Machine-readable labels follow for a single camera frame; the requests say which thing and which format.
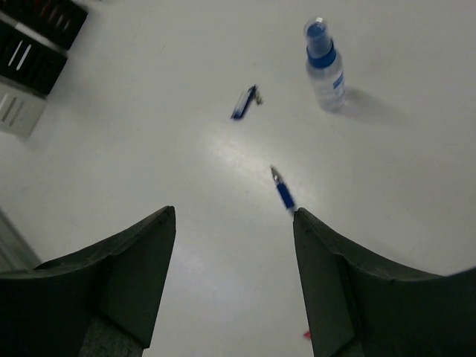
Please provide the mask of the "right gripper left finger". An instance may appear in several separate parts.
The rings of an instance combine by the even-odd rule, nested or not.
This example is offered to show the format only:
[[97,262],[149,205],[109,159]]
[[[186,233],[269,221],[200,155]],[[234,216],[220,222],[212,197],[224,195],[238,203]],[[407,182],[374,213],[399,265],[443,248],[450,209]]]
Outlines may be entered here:
[[141,356],[176,238],[166,206],[107,239],[1,273],[3,356]]

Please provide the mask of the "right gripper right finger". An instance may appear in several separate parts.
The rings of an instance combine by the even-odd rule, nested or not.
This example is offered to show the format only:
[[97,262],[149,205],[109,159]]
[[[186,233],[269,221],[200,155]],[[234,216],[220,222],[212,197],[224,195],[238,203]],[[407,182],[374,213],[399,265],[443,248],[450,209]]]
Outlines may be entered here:
[[315,356],[473,356],[475,270],[449,276],[382,257],[305,209],[295,252]]

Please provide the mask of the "clear spray bottle blue cap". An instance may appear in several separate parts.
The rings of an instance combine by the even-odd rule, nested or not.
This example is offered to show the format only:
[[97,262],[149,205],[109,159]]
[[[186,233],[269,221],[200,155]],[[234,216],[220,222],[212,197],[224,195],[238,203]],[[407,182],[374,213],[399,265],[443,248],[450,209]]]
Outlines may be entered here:
[[321,17],[310,19],[304,29],[306,72],[320,107],[338,111],[345,104],[344,67],[341,54]]

